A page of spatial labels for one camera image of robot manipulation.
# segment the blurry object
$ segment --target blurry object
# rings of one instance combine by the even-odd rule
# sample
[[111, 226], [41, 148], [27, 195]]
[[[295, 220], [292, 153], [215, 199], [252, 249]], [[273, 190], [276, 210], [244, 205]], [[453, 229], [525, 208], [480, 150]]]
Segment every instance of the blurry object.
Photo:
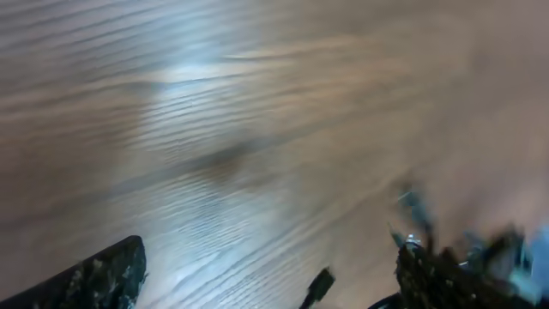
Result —
[[[434, 253], [432, 219], [419, 191], [404, 185], [399, 202], [425, 231], [427, 246], [421, 246], [414, 237], [404, 239], [391, 228], [399, 247], [396, 277], [401, 290], [371, 309], [549, 308], [542, 297], [542, 285], [532, 275], [533, 265], [544, 269], [547, 255], [536, 263], [524, 235], [515, 228], [510, 227], [491, 241], [466, 233], [470, 244], [467, 260], [459, 263], [451, 248]], [[549, 252], [549, 241], [540, 243], [543, 245], [536, 250]]]
[[330, 273], [328, 268], [323, 269], [320, 274], [317, 275], [315, 280], [312, 281], [309, 286], [309, 293], [305, 297], [303, 304], [299, 309], [310, 309], [318, 301], [324, 298], [324, 295], [332, 287], [335, 282], [334, 276]]
[[139, 236], [130, 236], [0, 303], [0, 309], [130, 309], [145, 281]]
[[542, 293], [549, 296], [549, 227], [543, 227], [532, 240], [532, 280], [536, 282]]

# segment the black object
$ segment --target black object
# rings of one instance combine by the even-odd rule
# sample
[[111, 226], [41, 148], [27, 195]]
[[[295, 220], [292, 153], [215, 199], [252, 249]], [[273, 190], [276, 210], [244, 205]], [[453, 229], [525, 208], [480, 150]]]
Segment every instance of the black object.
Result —
[[519, 297], [502, 294], [485, 278], [415, 244], [400, 249], [396, 277], [401, 286], [403, 307], [408, 309], [534, 308]]
[[368, 309], [401, 309], [402, 297], [400, 293], [392, 294], [377, 303], [370, 306]]
[[130, 236], [27, 291], [0, 309], [130, 309], [145, 280], [139, 236]]
[[445, 247], [442, 252], [440, 252], [440, 257], [447, 261], [450, 264], [458, 265], [457, 257], [455, 257], [454, 249], [450, 247]]
[[315, 278], [315, 280], [312, 281], [311, 285], [309, 286], [309, 293], [307, 294], [307, 297], [305, 297], [305, 300], [303, 301], [303, 304], [301, 304], [299, 309], [309, 309], [316, 302], [322, 300], [322, 298], [324, 297], [324, 295], [326, 295], [334, 282], [335, 278], [329, 272], [329, 269], [323, 269], [320, 274], [318, 274], [318, 276]]

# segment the wood grain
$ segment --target wood grain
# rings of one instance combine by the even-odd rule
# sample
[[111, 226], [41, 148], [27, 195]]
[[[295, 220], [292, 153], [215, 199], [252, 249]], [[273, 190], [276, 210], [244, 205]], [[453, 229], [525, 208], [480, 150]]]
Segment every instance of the wood grain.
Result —
[[294, 308], [326, 265], [325, 303], [365, 308], [410, 173], [443, 243], [530, 233], [546, 6], [2, 0], [0, 298], [139, 234], [140, 308]]

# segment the wooden surface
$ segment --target wooden surface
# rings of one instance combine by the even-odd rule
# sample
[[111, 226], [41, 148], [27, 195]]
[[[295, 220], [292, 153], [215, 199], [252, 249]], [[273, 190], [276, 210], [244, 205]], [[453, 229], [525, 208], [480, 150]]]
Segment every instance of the wooden surface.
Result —
[[130, 235], [139, 308], [396, 289], [413, 175], [443, 243], [549, 213], [542, 1], [2, 0], [0, 298]]

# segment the black plastic part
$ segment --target black plastic part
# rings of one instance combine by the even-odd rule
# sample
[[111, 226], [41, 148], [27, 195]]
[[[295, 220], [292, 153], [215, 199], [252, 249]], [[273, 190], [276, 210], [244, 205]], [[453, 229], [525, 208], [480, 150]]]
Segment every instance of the black plastic part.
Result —
[[299, 309], [309, 309], [316, 302], [322, 300], [328, 290], [332, 288], [334, 282], [335, 277], [332, 276], [332, 274], [329, 272], [329, 269], [323, 269], [320, 274], [318, 274], [318, 276], [315, 278], [315, 280], [312, 281], [311, 285], [309, 286], [309, 293], [307, 294], [307, 297], [305, 297], [305, 300], [303, 301], [303, 304], [301, 304]]
[[483, 269], [501, 252], [510, 246], [510, 238], [507, 235], [503, 235], [496, 240], [482, 253], [481, 261]]
[[525, 300], [500, 293], [483, 278], [429, 254], [418, 245], [401, 248], [396, 276], [407, 309], [534, 308]]
[[368, 309], [402, 309], [402, 298], [400, 293], [395, 293], [390, 295], [389, 297], [386, 297], [377, 303], [373, 304], [372, 306], [368, 307]]
[[0, 302], [0, 309], [129, 309], [145, 280], [147, 260], [139, 236], [130, 236]]
[[440, 252], [440, 258], [453, 265], [459, 264], [459, 262], [457, 261], [457, 257], [455, 257], [454, 250], [450, 247], [444, 247], [443, 251]]

